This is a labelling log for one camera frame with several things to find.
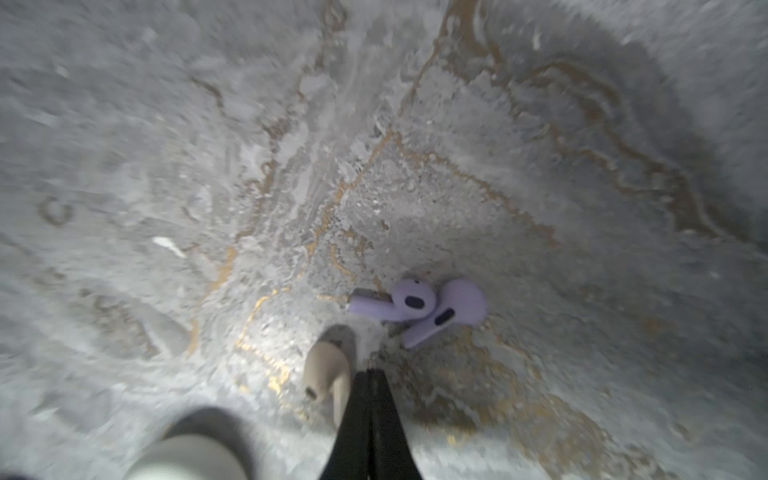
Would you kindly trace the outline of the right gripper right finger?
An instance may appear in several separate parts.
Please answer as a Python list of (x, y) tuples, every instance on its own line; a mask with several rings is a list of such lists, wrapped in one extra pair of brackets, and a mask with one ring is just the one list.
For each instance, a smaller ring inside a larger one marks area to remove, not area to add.
[(412, 456), (385, 373), (369, 370), (369, 477), (377, 480), (422, 480)]

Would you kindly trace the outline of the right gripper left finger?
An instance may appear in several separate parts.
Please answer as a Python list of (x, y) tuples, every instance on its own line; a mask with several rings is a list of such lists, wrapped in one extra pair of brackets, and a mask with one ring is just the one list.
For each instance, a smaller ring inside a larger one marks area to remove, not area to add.
[(371, 400), (366, 371), (354, 377), (349, 401), (320, 480), (369, 478)]

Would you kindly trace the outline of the cream earbud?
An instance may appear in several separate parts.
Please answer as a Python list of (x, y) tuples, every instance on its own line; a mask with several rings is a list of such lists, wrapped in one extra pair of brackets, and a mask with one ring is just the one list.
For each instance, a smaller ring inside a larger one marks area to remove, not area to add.
[(316, 342), (305, 359), (302, 381), (312, 402), (332, 400), (333, 422), (339, 428), (352, 390), (351, 367), (342, 349), (331, 342)]

